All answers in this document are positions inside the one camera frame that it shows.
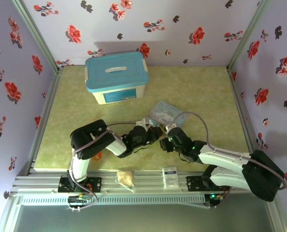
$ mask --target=lid handle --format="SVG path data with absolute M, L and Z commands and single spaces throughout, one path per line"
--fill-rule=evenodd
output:
M 121 70 L 126 70 L 126 67 L 124 66 L 124 67 L 109 68 L 109 69 L 106 69 L 105 72 L 110 73 L 110 72 L 121 71 Z

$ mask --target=white container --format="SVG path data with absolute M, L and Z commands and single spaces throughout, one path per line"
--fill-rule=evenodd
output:
M 127 52 L 86 60 L 86 88 L 98 104 L 142 98 L 149 81 L 140 52 Z

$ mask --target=floral wallpaper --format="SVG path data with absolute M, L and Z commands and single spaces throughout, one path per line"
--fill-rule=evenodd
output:
M 287 3 L 270 3 L 232 72 L 254 148 L 269 155 L 287 181 Z M 287 217 L 287 189 L 278 196 Z
M 23 0 L 59 66 L 135 50 L 147 65 L 228 65 L 258 1 Z
M 11 1 L 0 1 L 0 218 L 28 161 L 53 75 Z

